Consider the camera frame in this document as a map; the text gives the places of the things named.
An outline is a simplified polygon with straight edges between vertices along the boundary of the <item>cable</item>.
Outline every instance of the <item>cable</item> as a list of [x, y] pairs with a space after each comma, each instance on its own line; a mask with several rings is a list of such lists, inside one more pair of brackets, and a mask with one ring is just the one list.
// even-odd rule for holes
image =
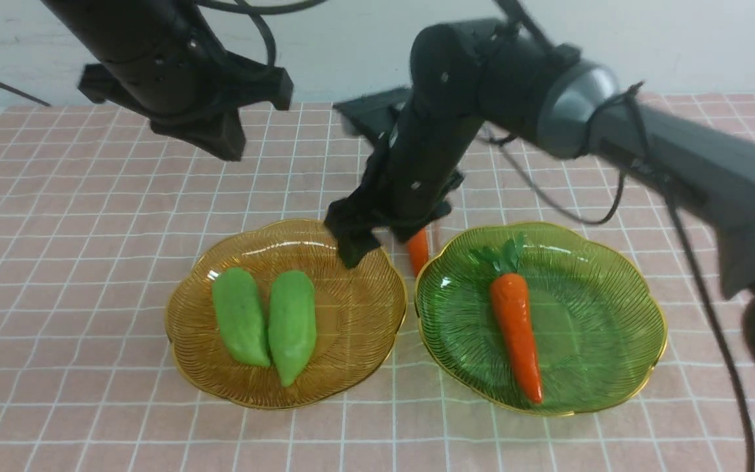
[[500, 155], [502, 155], [503, 158], [506, 159], [506, 161], [509, 162], [509, 164], [512, 165], [512, 167], [516, 171], [518, 171], [518, 174], [520, 174], [526, 185], [530, 189], [532, 189], [532, 191], [534, 191], [541, 200], [543, 200], [547, 205], [553, 207], [553, 209], [555, 209], [557, 212], [563, 213], [563, 215], [565, 215], [567, 218], [575, 220], [576, 222], [587, 226], [600, 226], [607, 223], [608, 221], [611, 221], [613, 216], [617, 214], [619, 204], [623, 200], [623, 191], [625, 189], [625, 172], [620, 171], [619, 173], [619, 180], [617, 180], [617, 194], [613, 198], [613, 203], [611, 204], [611, 208], [608, 210], [608, 213], [606, 213], [604, 217], [597, 220], [585, 219], [584, 217], [581, 217], [581, 215], [570, 212], [570, 210], [567, 210], [566, 208], [561, 206], [561, 204], [557, 203], [557, 201], [555, 201], [552, 197], [549, 197], [549, 195], [545, 191], [543, 191], [543, 189], [537, 186], [537, 184], [534, 182], [534, 180], [532, 180], [532, 177], [526, 172], [526, 170], [524, 170], [524, 168], [522, 168], [522, 166], [518, 164], [518, 161], [515, 161], [514, 157], [510, 155], [510, 153], [506, 150], [506, 144], [511, 143], [513, 140], [515, 140], [516, 135], [510, 134], [505, 138], [494, 138], [491, 129], [488, 128], [488, 126], [485, 126], [485, 129], [488, 133], [488, 137], [478, 139], [483, 143], [494, 144], [494, 146], [500, 150]]
[[[701, 266], [698, 263], [698, 259], [695, 257], [695, 251], [692, 250], [692, 244], [690, 244], [689, 242], [689, 236], [686, 234], [684, 224], [680, 220], [680, 213], [678, 211], [677, 202], [674, 200], [674, 194], [669, 188], [671, 178], [667, 173], [662, 171], [659, 160], [653, 156], [650, 142], [648, 141], [648, 132], [645, 127], [645, 122], [642, 119], [639, 103], [637, 101], [637, 93], [639, 92], [641, 86], [642, 83], [631, 86], [626, 92], [621, 93], [616, 98], [609, 100], [602, 107], [604, 108], [605, 106], [619, 104], [620, 101], [627, 106], [627, 110], [632, 115], [634, 125], [637, 127], [638, 138], [640, 140], [642, 150], [644, 150], [645, 159], [648, 160], [648, 163], [651, 165], [654, 171], [658, 172], [659, 177], [657, 178], [657, 182], [659, 191], [663, 195], [663, 200], [665, 200], [666, 207], [668, 208], [669, 218], [671, 218], [674, 229], [677, 231], [678, 237], [680, 238], [680, 244], [681, 246], [683, 246], [686, 260], [689, 263], [689, 269], [692, 272], [692, 278], [695, 281], [695, 288], [698, 290], [701, 304], [704, 305], [707, 321], [710, 323], [710, 328], [712, 329], [713, 335], [716, 338], [718, 349], [722, 352], [722, 357], [724, 358], [724, 362], [727, 366], [727, 371], [730, 374], [730, 380], [733, 392], [736, 395], [737, 406], [739, 408], [739, 415], [742, 419], [742, 428], [745, 436], [746, 471], [753, 472], [755, 470], [755, 439], [753, 437], [753, 424], [750, 418], [750, 410], [747, 407], [747, 397], [742, 385], [742, 379], [741, 377], [739, 377], [739, 373], [736, 368], [736, 361], [734, 361], [732, 353], [730, 352], [730, 347], [727, 346], [727, 341], [724, 338], [724, 331], [722, 329], [721, 323], [718, 320], [716, 310], [715, 308], [713, 308], [710, 292], [709, 290], [707, 290], [707, 284], [705, 284], [704, 282]], [[552, 199], [533, 182], [532, 178], [528, 176], [526, 171], [522, 169], [522, 167], [518, 163], [516, 163], [512, 155], [509, 155], [509, 152], [507, 152], [507, 150], [505, 149], [505, 144], [513, 140], [512, 135], [509, 135], [509, 137], [506, 138], [501, 138], [500, 140], [495, 140], [495, 138], [491, 134], [491, 130], [486, 128], [486, 131], [488, 131], [488, 139], [483, 140], [481, 138], [480, 140], [486, 143], [495, 144], [495, 146], [500, 149], [503, 158], [506, 158], [506, 161], [508, 161], [512, 165], [512, 167], [514, 167], [514, 169], [518, 171], [521, 177], [525, 180], [526, 184], [533, 191], [535, 191], [537, 196], [546, 201], [549, 206], [554, 207], [556, 210], [563, 213], [563, 215], [565, 215], [566, 217], [582, 224], [602, 224], [610, 220], [610, 218], [613, 216], [613, 213], [616, 212], [621, 200], [621, 194], [623, 194], [623, 182], [625, 179], [625, 173], [623, 171], [620, 171], [619, 173], [617, 196], [614, 199], [613, 205], [611, 206], [611, 211], [608, 212], [608, 215], [606, 215], [605, 218], [602, 218], [602, 220], [596, 222], [588, 222], [575, 213], [567, 211], [566, 209], [552, 201]]]
[[[252, 6], [245, 0], [234, 1], [238, 6], [252, 8]], [[257, 13], [248, 13], [248, 15], [249, 19], [252, 20], [252, 23], [255, 24], [255, 27], [258, 28], [258, 33], [261, 33], [261, 39], [264, 41], [264, 48], [267, 50], [267, 66], [264, 67], [264, 70], [261, 72], [249, 73], [240, 67], [234, 66], [229, 60], [226, 62], [230, 65], [230, 71], [237, 75], [239, 79], [243, 81], [261, 81], [275, 71], [275, 60], [276, 56], [278, 56], [278, 51], [275, 44], [275, 36], [273, 36], [273, 30], [270, 30], [269, 24], [267, 24], [267, 22], [264, 21], [264, 18], [261, 18], [261, 15]]]
[[312, 9], [318, 5], [327, 2], [327, 0], [303, 0], [302, 2], [290, 3], [288, 5], [277, 5], [274, 7], [254, 7], [251, 5], [219, 2], [218, 0], [197, 0], [197, 5], [207, 9], [220, 10], [222, 12], [238, 13], [241, 15], [285, 15], [288, 13], [301, 12]]
[[686, 229], [680, 221], [678, 206], [677, 203], [675, 203], [674, 194], [669, 188], [671, 178], [667, 173], [662, 171], [662, 165], [660, 165], [659, 160], [656, 159], [652, 153], [650, 142], [648, 141], [648, 132], [646, 131], [645, 122], [642, 119], [642, 114], [636, 98], [637, 92], [641, 86], [642, 83], [639, 83], [631, 87], [629, 91], [624, 94], [624, 101], [629, 108], [629, 113], [632, 114], [634, 124], [637, 127], [638, 137], [642, 150], [644, 150], [645, 158], [648, 160], [648, 163], [652, 165], [653, 169], [659, 173], [657, 179], [659, 191], [663, 194], [663, 200], [665, 200], [666, 207], [668, 208], [669, 217], [671, 217], [672, 224], [674, 224], [674, 228], [678, 232], [680, 244], [684, 248], [686, 260], [689, 263], [692, 277], [695, 280], [695, 287], [698, 289], [701, 303], [704, 305], [705, 313], [707, 313], [707, 321], [710, 323], [712, 333], [716, 337], [718, 349], [722, 352], [727, 371], [730, 374], [733, 392], [736, 395], [736, 401], [739, 408], [739, 415], [742, 418], [742, 428], [744, 431], [746, 448], [746, 470], [747, 472], [753, 472], [755, 470], [755, 439], [753, 437], [753, 423], [750, 418], [750, 410], [747, 407], [747, 397], [742, 385], [742, 379], [739, 377], [736, 361], [734, 361], [732, 353], [730, 352], [730, 347], [727, 346], [727, 341], [724, 338], [724, 331], [722, 330], [721, 323], [716, 316], [716, 310], [713, 308], [710, 292], [707, 290], [707, 285], [704, 284], [704, 276], [701, 275], [701, 266], [698, 263], [698, 259], [695, 257], [695, 252], [692, 250], [692, 244], [689, 242], [689, 236], [686, 234]]

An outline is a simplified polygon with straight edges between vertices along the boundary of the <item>white wall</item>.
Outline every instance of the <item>white wall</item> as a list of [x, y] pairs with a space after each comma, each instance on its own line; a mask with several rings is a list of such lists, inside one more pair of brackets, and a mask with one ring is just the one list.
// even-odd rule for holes
[[[524, 5], [554, 40], [581, 45], [624, 83], [645, 79], [656, 92], [755, 92], [755, 0]], [[330, 101], [407, 83], [410, 45], [428, 24], [497, 13], [491, 0], [330, 0], [269, 23], [296, 99]], [[206, 17], [227, 48], [263, 58], [248, 19], [210, 11]], [[75, 84], [91, 60], [39, 0], [0, 0], [0, 80], [53, 104], [83, 104]], [[0, 92], [0, 105], [13, 102], [23, 101]]]

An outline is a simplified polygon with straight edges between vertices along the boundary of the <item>gold plate rim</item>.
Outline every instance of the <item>gold plate rim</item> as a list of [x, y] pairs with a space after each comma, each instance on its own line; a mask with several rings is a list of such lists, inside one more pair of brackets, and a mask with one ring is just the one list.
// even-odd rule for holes
[[407, 282], [404, 280], [404, 275], [401, 274], [401, 272], [398, 270], [398, 267], [395, 266], [395, 264], [392, 263], [392, 257], [390, 257], [389, 252], [386, 251], [386, 248], [381, 245], [378, 250], [380, 251], [381, 256], [383, 256], [383, 260], [387, 263], [389, 266], [389, 269], [393, 272], [393, 276], [398, 278], [401, 285], [402, 290], [402, 296], [404, 297], [404, 313], [401, 313], [400, 320], [398, 322], [398, 326], [395, 328], [395, 333], [392, 337], [392, 344], [389, 346], [389, 349], [387, 350], [386, 357], [383, 358], [383, 360], [378, 363], [375, 368], [371, 371], [369, 371], [368, 374], [365, 374], [365, 376], [362, 377], [362, 379], [357, 380], [357, 382], [353, 383], [352, 385], [347, 386], [346, 388], [338, 389], [332, 394], [325, 395], [324, 397], [317, 398], [315, 400], [309, 401], [308, 403], [300, 403], [297, 405], [292, 406], [261, 406], [254, 403], [248, 403], [248, 401], [240, 401], [236, 400], [231, 397], [224, 397], [224, 395], [218, 395], [209, 389], [203, 388], [201, 385], [199, 385], [195, 380], [191, 379], [191, 376], [183, 370], [183, 368], [180, 367], [179, 359], [177, 359], [176, 356], [176, 344], [174, 343], [174, 340], [172, 340], [170, 335], [170, 329], [168, 329], [168, 313], [170, 313], [170, 306], [174, 302], [174, 298], [176, 297], [177, 292], [179, 292], [179, 289], [183, 284], [185, 284], [186, 281], [191, 278], [191, 274], [193, 274], [197, 269], [199, 268], [200, 264], [203, 262], [204, 259], [206, 259], [206, 255], [215, 250], [216, 247], [219, 245], [225, 244], [228, 241], [231, 241], [236, 238], [245, 238], [247, 236], [251, 237], [253, 235], [257, 235], [260, 233], [266, 233], [270, 230], [275, 229], [275, 227], [281, 225], [281, 224], [293, 224], [293, 223], [304, 223], [304, 224], [318, 224], [320, 227], [324, 227], [321, 220], [315, 220], [315, 219], [308, 219], [308, 218], [288, 218], [288, 219], [282, 219], [270, 224], [267, 224], [263, 227], [260, 227], [255, 230], [251, 231], [243, 231], [240, 233], [236, 233], [230, 236], [225, 237], [224, 239], [221, 239], [220, 241], [216, 242], [213, 245], [210, 245], [209, 248], [207, 248], [206, 251], [203, 252], [203, 254], [197, 258], [197, 261], [195, 261], [194, 265], [191, 266], [191, 271], [189, 271], [189, 275], [186, 275], [182, 281], [180, 281], [177, 284], [177, 287], [174, 287], [173, 292], [171, 292], [170, 299], [168, 299], [168, 304], [165, 305], [165, 314], [163, 316], [164, 324], [165, 324], [165, 335], [168, 338], [168, 345], [170, 346], [170, 354], [171, 359], [173, 359], [174, 362], [174, 368], [180, 373], [180, 376], [183, 377], [183, 379], [186, 380], [186, 382], [189, 382], [194, 388], [197, 388], [199, 391], [202, 391], [206, 393], [207, 395], [211, 395], [212, 397], [219, 398], [221, 400], [229, 401], [229, 403], [233, 403], [237, 406], [243, 406], [245, 408], [249, 408], [252, 410], [264, 410], [265, 412], [286, 412], [286, 410], [297, 410], [300, 408], [305, 408], [307, 406], [313, 406], [317, 405], [318, 403], [322, 403], [325, 400], [328, 400], [330, 398], [336, 397], [336, 395], [342, 394], [349, 389], [352, 389], [361, 383], [365, 382], [367, 379], [372, 377], [375, 372], [380, 370], [381, 367], [383, 367], [384, 364], [386, 364], [387, 359], [389, 359], [390, 356], [392, 356], [392, 352], [395, 351], [395, 347], [398, 344], [398, 333], [401, 331], [402, 326], [404, 326], [404, 323], [407, 320], [407, 314], [410, 311], [410, 293], [408, 293], [407, 289]]
[[[634, 269], [634, 271], [636, 272], [639, 278], [639, 282], [642, 284], [643, 287], [645, 287], [646, 293], [648, 294], [648, 299], [650, 299], [650, 301], [653, 303], [654, 307], [657, 308], [657, 311], [660, 314], [660, 326], [662, 326], [661, 332], [662, 332], [662, 338], [663, 338], [661, 347], [660, 347], [660, 352], [658, 353], [657, 356], [655, 356], [654, 361], [651, 363], [651, 365], [648, 367], [648, 370], [642, 376], [642, 380], [639, 383], [639, 385], [637, 385], [636, 388], [632, 389], [631, 393], [626, 395], [626, 397], [621, 398], [616, 403], [612, 403], [610, 405], [603, 406], [600, 408], [588, 408], [584, 410], [569, 410], [568, 412], [549, 412], [549, 413], [538, 412], [537, 410], [532, 410], [532, 409], [527, 409], [527, 408], [518, 408], [516, 406], [507, 405], [506, 403], [502, 403], [501, 401], [491, 398], [490, 395], [486, 395], [482, 391], [479, 391], [479, 389], [474, 388], [472, 385], [468, 385], [468, 383], [465, 383], [462, 379], [459, 379], [459, 376], [456, 376], [456, 374], [453, 373], [453, 371], [451, 371], [449, 368], [447, 368], [446, 365], [444, 365], [443, 362], [441, 362], [438, 356], [435, 355], [435, 353], [432, 350], [432, 347], [428, 344], [428, 341], [426, 340], [425, 335], [423, 334], [423, 325], [421, 322], [419, 298], [417, 297], [417, 293], [419, 293], [419, 282], [421, 281], [422, 276], [425, 274], [429, 266], [431, 266], [431, 264], [434, 263], [435, 260], [437, 260], [438, 258], [443, 257], [444, 253], [446, 253], [450, 245], [452, 245], [454, 242], [456, 242], [456, 240], [458, 240], [465, 234], [470, 233], [471, 231], [497, 230], [497, 229], [503, 229], [503, 228], [517, 229], [521, 226], [526, 226], [530, 224], [549, 226], [551, 228], [555, 228], [557, 230], [570, 233], [576, 236], [576, 238], [584, 241], [585, 244], [592, 245], [597, 248], [601, 248], [602, 250], [610, 251], [611, 253], [616, 254], [618, 257], [624, 260], [627, 263], [627, 265], [631, 266], [631, 268]], [[447, 241], [447, 243], [444, 244], [440, 248], [440, 250], [438, 250], [437, 255], [431, 257], [431, 259], [427, 261], [427, 263], [421, 268], [419, 275], [416, 276], [416, 283], [414, 284], [414, 290], [413, 290], [413, 307], [414, 309], [416, 309], [416, 317], [417, 317], [416, 325], [417, 325], [417, 329], [419, 329], [419, 338], [421, 338], [421, 341], [423, 345], [425, 346], [425, 348], [427, 349], [427, 352], [429, 353], [433, 361], [436, 362], [438, 367], [441, 368], [441, 370], [449, 374], [449, 376], [453, 377], [453, 379], [459, 382], [460, 384], [464, 385], [465, 388], [470, 389], [470, 391], [473, 391], [474, 393], [479, 395], [479, 397], [482, 397], [490, 401], [494, 405], [500, 406], [501, 408], [504, 408], [506, 410], [511, 410], [511, 412], [522, 413], [528, 416], [539, 416], [540, 418], [565, 418], [566, 416], [575, 416], [575, 415], [584, 415], [587, 413], [602, 412], [603, 410], [609, 410], [616, 406], [620, 406], [621, 404], [626, 403], [626, 401], [631, 400], [633, 397], [637, 397], [637, 394], [639, 394], [642, 391], [642, 389], [644, 389], [645, 386], [648, 384], [648, 380], [651, 380], [651, 376], [654, 373], [654, 368], [657, 367], [657, 364], [659, 364], [659, 362], [663, 358], [663, 355], [666, 353], [666, 347], [668, 346], [668, 321], [666, 319], [666, 315], [665, 313], [663, 313], [663, 308], [660, 307], [660, 304], [657, 302], [657, 300], [654, 298], [654, 295], [651, 293], [651, 287], [648, 286], [648, 282], [645, 280], [645, 276], [642, 274], [642, 272], [637, 267], [637, 265], [635, 265], [635, 263], [632, 263], [632, 261], [629, 260], [629, 258], [627, 258], [624, 254], [621, 254], [619, 251], [614, 250], [614, 248], [608, 245], [605, 245], [596, 241], [591, 241], [590, 239], [585, 238], [581, 234], [576, 233], [574, 230], [566, 226], [561, 226], [560, 224], [549, 223], [546, 221], [524, 220], [524, 221], [519, 221], [519, 222], [511, 223], [511, 224], [480, 225], [480, 226], [467, 228], [464, 231], [461, 231], [461, 233], [456, 234], [455, 236], [450, 238]]]

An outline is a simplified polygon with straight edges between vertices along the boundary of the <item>green glass plate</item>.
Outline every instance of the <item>green glass plate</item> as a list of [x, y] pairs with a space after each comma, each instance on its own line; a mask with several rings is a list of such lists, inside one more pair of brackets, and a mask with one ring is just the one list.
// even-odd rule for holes
[[[492, 313], [497, 277], [471, 250], [499, 250], [524, 234], [520, 272], [530, 287], [543, 403], [513, 379]], [[419, 332], [433, 359], [493, 403], [539, 416], [597, 412], [645, 386], [663, 355], [666, 320], [623, 255], [548, 223], [476, 227], [452, 239], [416, 280]]]

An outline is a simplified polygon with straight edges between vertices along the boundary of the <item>green vegetable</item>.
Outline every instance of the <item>green vegetable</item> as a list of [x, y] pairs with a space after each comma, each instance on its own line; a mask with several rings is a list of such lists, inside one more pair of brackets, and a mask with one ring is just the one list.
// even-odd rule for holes
[[226, 269], [212, 283], [212, 301], [229, 355], [242, 364], [270, 367], [261, 296], [252, 275], [240, 267]]
[[296, 382], [317, 346], [316, 295], [301, 271], [284, 272], [270, 286], [270, 352], [284, 387]]

